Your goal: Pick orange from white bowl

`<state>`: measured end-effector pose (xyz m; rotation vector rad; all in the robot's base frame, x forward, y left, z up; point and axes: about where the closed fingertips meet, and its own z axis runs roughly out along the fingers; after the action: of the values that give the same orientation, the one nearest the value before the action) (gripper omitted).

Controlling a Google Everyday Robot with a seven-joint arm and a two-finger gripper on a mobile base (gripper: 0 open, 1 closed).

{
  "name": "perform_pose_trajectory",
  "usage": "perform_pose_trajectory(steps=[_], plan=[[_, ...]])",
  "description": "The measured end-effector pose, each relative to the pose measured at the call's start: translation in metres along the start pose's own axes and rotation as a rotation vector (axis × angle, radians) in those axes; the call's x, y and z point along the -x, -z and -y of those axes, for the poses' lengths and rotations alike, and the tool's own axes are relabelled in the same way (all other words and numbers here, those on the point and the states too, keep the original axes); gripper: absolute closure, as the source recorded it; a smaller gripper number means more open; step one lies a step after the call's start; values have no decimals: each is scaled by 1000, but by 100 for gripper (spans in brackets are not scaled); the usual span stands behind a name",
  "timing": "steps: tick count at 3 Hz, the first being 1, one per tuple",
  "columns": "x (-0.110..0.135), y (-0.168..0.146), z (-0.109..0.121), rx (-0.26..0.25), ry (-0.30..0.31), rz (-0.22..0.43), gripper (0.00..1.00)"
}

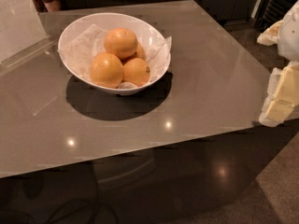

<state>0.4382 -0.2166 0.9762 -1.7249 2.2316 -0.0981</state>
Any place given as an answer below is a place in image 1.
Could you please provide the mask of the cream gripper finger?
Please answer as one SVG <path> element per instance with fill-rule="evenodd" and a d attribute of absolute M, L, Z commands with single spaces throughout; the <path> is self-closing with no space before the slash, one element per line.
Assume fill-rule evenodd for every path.
<path fill-rule="evenodd" d="M 290 61 L 283 69 L 273 69 L 259 122 L 264 126 L 276 127 L 283 123 L 297 106 L 299 62 Z"/>
<path fill-rule="evenodd" d="M 279 30 L 282 25 L 282 21 L 277 21 L 262 32 L 258 38 L 257 43 L 265 46 L 277 45 L 279 40 Z"/>

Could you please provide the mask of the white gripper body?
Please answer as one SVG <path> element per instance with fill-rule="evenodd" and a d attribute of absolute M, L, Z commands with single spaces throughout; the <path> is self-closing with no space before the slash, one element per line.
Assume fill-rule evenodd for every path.
<path fill-rule="evenodd" d="M 278 30 L 278 54 L 299 61 L 299 0 L 285 14 Z"/>

